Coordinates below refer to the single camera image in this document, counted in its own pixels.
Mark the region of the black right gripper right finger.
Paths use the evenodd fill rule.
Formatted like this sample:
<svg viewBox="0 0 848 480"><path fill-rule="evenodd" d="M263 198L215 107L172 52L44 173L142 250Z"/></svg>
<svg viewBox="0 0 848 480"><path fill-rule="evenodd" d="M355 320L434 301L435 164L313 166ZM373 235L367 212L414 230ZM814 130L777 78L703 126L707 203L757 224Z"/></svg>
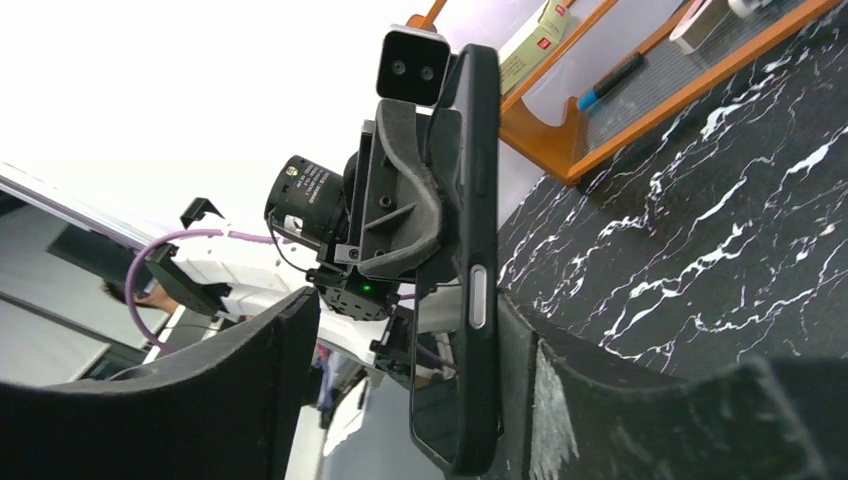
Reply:
<svg viewBox="0 0 848 480"><path fill-rule="evenodd" d="M503 479L843 479L847 364L755 358L682 380L498 300Z"/></svg>

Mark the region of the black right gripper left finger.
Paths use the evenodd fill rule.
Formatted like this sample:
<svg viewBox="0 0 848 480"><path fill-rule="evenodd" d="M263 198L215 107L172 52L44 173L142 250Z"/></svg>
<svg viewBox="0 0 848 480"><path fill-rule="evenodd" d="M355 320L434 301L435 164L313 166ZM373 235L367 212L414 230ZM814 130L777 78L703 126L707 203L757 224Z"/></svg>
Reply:
<svg viewBox="0 0 848 480"><path fill-rule="evenodd" d="M1 387L5 479L281 479L320 314L303 287L107 381Z"/></svg>

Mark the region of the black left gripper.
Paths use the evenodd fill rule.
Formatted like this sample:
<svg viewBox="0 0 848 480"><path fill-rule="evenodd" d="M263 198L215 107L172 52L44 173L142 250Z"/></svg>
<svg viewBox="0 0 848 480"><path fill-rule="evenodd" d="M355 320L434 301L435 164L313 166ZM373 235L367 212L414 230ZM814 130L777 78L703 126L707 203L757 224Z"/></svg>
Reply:
<svg viewBox="0 0 848 480"><path fill-rule="evenodd" d="M348 230L336 263L384 279L417 269L424 292L458 283L460 127L453 110L431 116L410 103L379 102L342 176Z"/></svg>

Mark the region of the black phone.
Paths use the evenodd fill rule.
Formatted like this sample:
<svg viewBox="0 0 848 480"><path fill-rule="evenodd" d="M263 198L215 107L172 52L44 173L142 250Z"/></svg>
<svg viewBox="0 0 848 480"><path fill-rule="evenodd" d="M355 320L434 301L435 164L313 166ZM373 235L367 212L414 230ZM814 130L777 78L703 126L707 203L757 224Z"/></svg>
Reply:
<svg viewBox="0 0 848 480"><path fill-rule="evenodd" d="M494 49L465 46L431 115L461 117L458 283L431 292L416 284L410 430L447 477L484 474L499 437L498 76Z"/></svg>

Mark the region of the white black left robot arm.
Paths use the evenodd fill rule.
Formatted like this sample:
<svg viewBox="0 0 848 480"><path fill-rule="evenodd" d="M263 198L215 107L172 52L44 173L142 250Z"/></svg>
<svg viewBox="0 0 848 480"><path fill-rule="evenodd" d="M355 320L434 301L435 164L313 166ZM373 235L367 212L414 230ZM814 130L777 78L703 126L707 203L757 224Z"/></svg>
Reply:
<svg viewBox="0 0 848 480"><path fill-rule="evenodd" d="M421 333L466 319L459 262L460 117L441 128L406 102L384 100L364 124L353 169L338 175L293 158L265 207L271 231L235 231L206 199L145 262L183 306L257 315L307 286L319 295L317 341L366 367L406 363Z"/></svg>

